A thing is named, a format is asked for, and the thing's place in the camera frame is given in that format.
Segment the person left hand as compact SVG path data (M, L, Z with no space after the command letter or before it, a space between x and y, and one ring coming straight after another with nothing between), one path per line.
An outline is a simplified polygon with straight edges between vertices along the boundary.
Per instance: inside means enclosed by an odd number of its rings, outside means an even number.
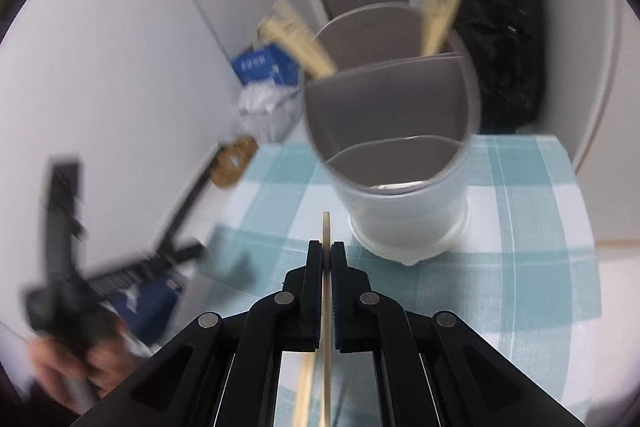
M58 404L74 413L84 413L72 394L70 383L93 384L98 396L104 398L134 373L139 361L127 348L127 334L125 322L117 319L115 334L100 340L83 360L49 335L32 338L28 343L28 355L37 383Z

